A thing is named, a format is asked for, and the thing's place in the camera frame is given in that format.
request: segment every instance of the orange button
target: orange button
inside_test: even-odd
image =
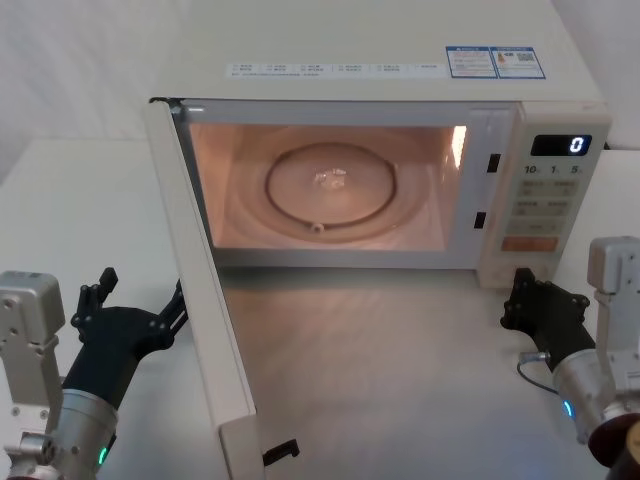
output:
[[[555,252],[558,237],[504,237],[503,252]]]

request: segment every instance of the green indicator light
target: green indicator light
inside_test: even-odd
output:
[[[107,447],[104,447],[102,450],[100,450],[100,456],[98,457],[98,465],[102,465],[104,463],[104,461],[107,459],[108,453],[109,453],[109,450],[107,449]]]

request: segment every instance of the white wall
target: white wall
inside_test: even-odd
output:
[[[609,143],[640,149],[640,1],[552,1],[609,103]]]
[[[0,179],[29,139],[144,138],[191,0],[0,0]]]
[[[0,0],[0,181],[34,136],[143,138],[191,1]],[[640,148],[640,2],[554,1],[610,102],[611,144]]]

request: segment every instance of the robotic hand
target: robotic hand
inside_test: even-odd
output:
[[[578,441],[611,469],[607,479],[639,479],[640,239],[594,240],[588,281],[600,304],[596,342],[583,326],[589,300],[536,280],[529,269],[517,271],[501,323],[533,339],[533,355],[551,370]]]
[[[71,324],[84,344],[62,386],[54,347],[64,325],[55,277],[0,275],[0,355],[9,390],[15,443],[8,479],[94,480],[115,442],[117,410],[142,358],[173,344],[187,321],[180,283],[159,315],[102,308],[118,278],[80,289]]]

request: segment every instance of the open microwave door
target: open microwave door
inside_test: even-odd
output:
[[[149,105],[145,120],[212,428],[220,434],[221,448],[212,452],[219,471],[211,478],[263,479],[255,406],[169,106]]]

